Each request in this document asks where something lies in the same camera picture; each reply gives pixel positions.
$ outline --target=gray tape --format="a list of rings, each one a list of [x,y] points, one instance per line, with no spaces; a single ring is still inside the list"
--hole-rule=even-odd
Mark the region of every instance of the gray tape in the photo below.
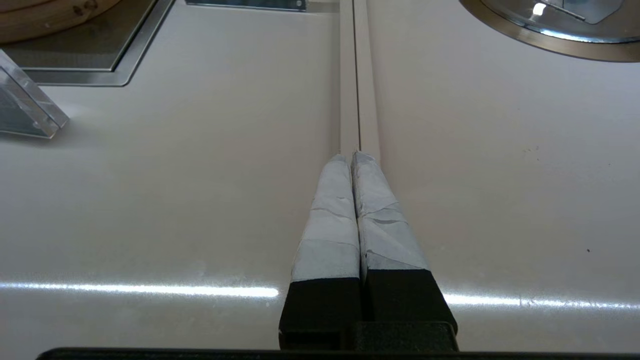
[[[349,165],[334,156],[318,181],[291,281],[360,277],[360,243]]]
[[[362,273],[429,269],[422,249],[376,160],[356,152],[351,163],[360,230]]]

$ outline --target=black plastic part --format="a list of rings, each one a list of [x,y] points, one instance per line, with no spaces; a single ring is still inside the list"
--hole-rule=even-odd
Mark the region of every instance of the black plastic part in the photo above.
[[[362,322],[353,331],[362,352],[455,352],[456,335],[446,322]]]
[[[292,282],[280,317],[280,348],[350,350],[351,329],[359,321],[360,279]]]
[[[47,351],[37,360],[610,360],[638,359],[637,354],[531,354],[531,353],[464,353],[392,354],[363,352],[288,352],[234,350],[161,350],[59,348]]]
[[[362,298],[365,321],[446,322],[458,333],[429,270],[368,270]]]

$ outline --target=metal plate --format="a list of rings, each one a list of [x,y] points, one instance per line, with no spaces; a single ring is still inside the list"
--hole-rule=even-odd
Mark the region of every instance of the metal plate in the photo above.
[[[39,85],[124,86],[131,80],[173,1],[157,0],[113,71],[51,69],[27,70],[26,73]]]
[[[113,71],[156,0],[123,0],[74,28],[3,46],[23,70]]]
[[[556,4],[549,0],[482,0],[482,3],[516,25],[552,37],[603,43],[640,40],[640,22],[636,21],[640,1]]]
[[[307,0],[187,0],[189,5],[229,6],[304,12]]]
[[[541,49],[554,53],[565,54],[577,58],[615,61],[615,62],[639,62],[640,42],[627,42],[621,44],[596,44],[565,40],[538,33],[523,28],[503,18],[486,7],[481,0],[460,0],[460,3],[476,18],[489,25],[493,29]]]

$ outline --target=metal drain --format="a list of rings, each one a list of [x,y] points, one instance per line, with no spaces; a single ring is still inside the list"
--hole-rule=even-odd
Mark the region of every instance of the metal drain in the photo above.
[[[640,1],[460,0],[476,18],[541,49],[578,58],[640,61]]]

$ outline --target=wooden cutting board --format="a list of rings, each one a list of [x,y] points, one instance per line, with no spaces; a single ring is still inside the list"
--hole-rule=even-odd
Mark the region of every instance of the wooden cutting board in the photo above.
[[[0,12],[0,44],[57,33],[92,19],[120,0],[0,0],[2,6],[38,3]]]
[[[28,8],[29,6],[46,3],[50,0],[0,0],[0,13]]]

